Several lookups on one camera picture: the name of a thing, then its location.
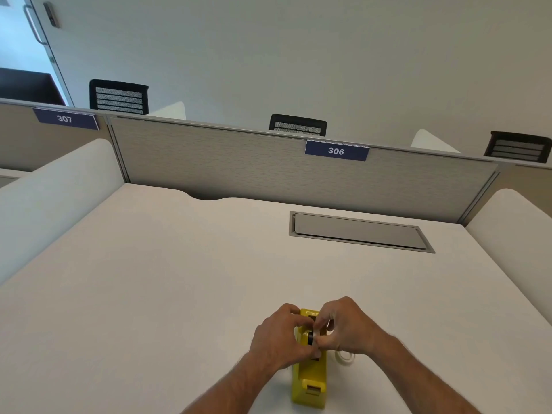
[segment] metal door handle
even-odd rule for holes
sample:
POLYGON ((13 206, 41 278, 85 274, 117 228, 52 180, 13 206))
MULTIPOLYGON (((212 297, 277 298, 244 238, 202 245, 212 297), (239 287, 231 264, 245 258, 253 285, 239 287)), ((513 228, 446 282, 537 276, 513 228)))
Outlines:
POLYGON ((48 42, 43 42, 38 37, 37 29, 35 28, 35 26, 32 22, 31 16, 29 15, 29 10, 34 10, 34 9, 32 8, 32 6, 30 4, 25 4, 23 6, 23 13, 25 14, 25 17, 27 18, 27 21, 29 22, 29 26, 31 27, 31 30, 32 30, 32 33, 33 33, 35 39, 41 45, 48 45, 48 42))

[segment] desk number plate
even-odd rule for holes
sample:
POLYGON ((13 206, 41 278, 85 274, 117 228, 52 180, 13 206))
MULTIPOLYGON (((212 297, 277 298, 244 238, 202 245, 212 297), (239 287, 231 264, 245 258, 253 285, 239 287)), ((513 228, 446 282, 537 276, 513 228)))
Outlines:
POLYGON ((331 143, 307 140, 305 154, 321 157, 332 157, 342 159, 354 159, 355 161, 366 161, 369 147, 358 145, 347 145, 342 143, 331 143))
POLYGON ((99 130, 96 117, 92 113, 75 113, 61 110, 33 108, 38 122, 42 124, 60 124, 77 128, 99 130))

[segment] tape spool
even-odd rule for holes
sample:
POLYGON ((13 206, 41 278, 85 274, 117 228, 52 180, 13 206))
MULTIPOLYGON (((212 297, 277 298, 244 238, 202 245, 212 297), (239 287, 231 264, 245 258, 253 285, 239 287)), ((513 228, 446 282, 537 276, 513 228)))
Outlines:
POLYGON ((351 366, 354 362, 354 359, 356 355, 354 353, 349 352, 334 352, 336 356, 336 361, 342 365, 342 366, 351 366))

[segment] person's right arm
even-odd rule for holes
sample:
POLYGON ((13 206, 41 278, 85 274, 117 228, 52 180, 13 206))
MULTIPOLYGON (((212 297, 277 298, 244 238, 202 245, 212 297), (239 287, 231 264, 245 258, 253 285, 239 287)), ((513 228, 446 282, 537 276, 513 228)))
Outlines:
POLYGON ((369 356, 387 375, 413 414, 479 414, 464 397, 387 334, 349 297, 327 302, 314 330, 327 326, 332 334, 315 336, 322 350, 343 350, 369 356))

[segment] desk surface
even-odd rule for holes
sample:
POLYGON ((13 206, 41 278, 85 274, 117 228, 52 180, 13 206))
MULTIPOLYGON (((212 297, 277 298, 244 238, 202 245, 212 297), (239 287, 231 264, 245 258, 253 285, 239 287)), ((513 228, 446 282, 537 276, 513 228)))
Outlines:
MULTIPOLYGON (((179 412, 283 302, 343 295, 486 414, 551 411, 552 327, 462 226, 127 184, 0 289, 0 412, 179 412), (291 237, 291 210, 418 225, 436 253, 291 237)), ((314 412, 290 377, 252 412, 314 412)), ((408 409, 329 357, 326 412, 408 409)))

